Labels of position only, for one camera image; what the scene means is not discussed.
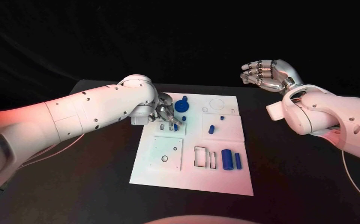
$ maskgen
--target black curtain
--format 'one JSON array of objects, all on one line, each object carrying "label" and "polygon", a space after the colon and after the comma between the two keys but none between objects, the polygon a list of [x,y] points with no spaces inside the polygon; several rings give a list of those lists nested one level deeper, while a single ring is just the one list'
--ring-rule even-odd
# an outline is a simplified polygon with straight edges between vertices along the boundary
[{"label": "black curtain", "polygon": [[357,96],[358,19],[357,0],[1,0],[0,108],[129,74],[243,86],[241,65],[265,59]]}]

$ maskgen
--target blue object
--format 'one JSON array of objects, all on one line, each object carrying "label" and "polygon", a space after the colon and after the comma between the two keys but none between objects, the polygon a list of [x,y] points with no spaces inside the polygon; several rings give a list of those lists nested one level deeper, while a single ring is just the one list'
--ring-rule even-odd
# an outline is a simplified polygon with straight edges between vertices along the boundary
[{"label": "blue object", "polygon": [[188,97],[184,96],[182,100],[175,103],[176,112],[185,112],[189,109]]},{"label": "blue object", "polygon": [[210,125],[208,134],[212,134],[212,133],[214,133],[214,130],[215,130],[215,126],[214,126],[214,125]]},{"label": "blue object", "polygon": [[240,161],[240,154],[234,154],[234,160],[236,160],[236,168],[241,169],[241,161]]},{"label": "blue object", "polygon": [[221,158],[223,158],[223,169],[233,170],[234,164],[233,164],[231,150],[221,150]]}]

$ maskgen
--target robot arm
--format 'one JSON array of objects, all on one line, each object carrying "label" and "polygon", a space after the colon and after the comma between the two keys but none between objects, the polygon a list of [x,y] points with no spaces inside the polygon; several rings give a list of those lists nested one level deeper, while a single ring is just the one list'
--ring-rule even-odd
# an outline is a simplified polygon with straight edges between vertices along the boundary
[{"label": "robot arm", "polygon": [[172,99],[158,95],[150,79],[132,75],[123,82],[0,112],[0,185],[40,150],[129,116],[133,125],[156,118],[182,124],[173,117]]},{"label": "robot arm", "polygon": [[[304,85],[292,66],[282,60],[243,66],[244,84],[253,83],[283,95],[266,106],[272,120],[285,118],[292,130],[325,138],[341,150],[360,157],[360,98],[340,97],[314,85]],[[340,131],[330,127],[340,124]]]}]

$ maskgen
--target white board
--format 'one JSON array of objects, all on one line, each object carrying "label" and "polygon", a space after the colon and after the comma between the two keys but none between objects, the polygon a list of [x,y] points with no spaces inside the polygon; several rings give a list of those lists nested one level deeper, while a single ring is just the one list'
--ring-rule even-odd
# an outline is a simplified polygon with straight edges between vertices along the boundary
[{"label": "white board", "polygon": [[[179,131],[169,131],[169,123],[160,120],[145,126],[130,183],[253,195],[236,97],[168,94],[173,102],[181,100],[182,96],[188,97],[189,110],[184,113],[175,111],[175,117],[179,120],[182,116],[186,117],[184,122],[186,124],[179,127]],[[214,134],[208,134],[210,125],[215,127]],[[194,166],[195,147],[205,147],[205,168]],[[223,149],[231,150],[234,170],[223,169]],[[234,153],[240,154],[241,169],[236,169]],[[198,155],[201,155],[198,157],[202,162],[204,153]]]}]

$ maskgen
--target table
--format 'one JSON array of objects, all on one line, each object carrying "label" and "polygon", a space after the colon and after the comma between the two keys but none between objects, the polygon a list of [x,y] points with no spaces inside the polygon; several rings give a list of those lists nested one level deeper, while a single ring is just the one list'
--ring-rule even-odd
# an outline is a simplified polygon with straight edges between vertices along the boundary
[{"label": "table", "polygon": [[[71,93],[114,84],[78,82]],[[360,195],[340,150],[272,121],[282,99],[259,88],[156,84],[158,91],[237,96],[254,196],[129,183],[142,135],[130,119],[84,135],[51,159],[19,170],[0,196],[0,223],[143,223],[178,215],[217,215],[260,223],[358,223]],[[360,159],[347,155],[358,179]]]}]

